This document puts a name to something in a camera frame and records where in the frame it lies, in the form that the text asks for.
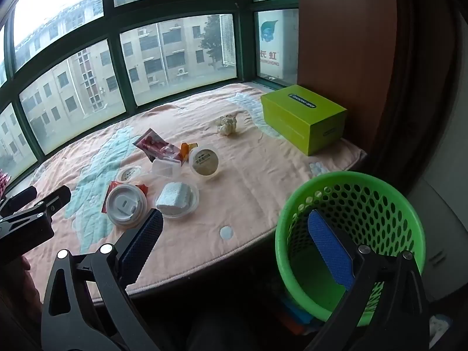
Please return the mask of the person left hand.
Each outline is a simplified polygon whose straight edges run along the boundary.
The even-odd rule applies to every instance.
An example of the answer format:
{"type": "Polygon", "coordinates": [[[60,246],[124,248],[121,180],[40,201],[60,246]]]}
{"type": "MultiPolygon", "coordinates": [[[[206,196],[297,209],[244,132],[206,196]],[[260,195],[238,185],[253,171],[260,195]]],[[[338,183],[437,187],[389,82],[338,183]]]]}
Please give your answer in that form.
{"type": "Polygon", "coordinates": [[[21,256],[1,267],[1,350],[42,350],[42,303],[21,256]]]}

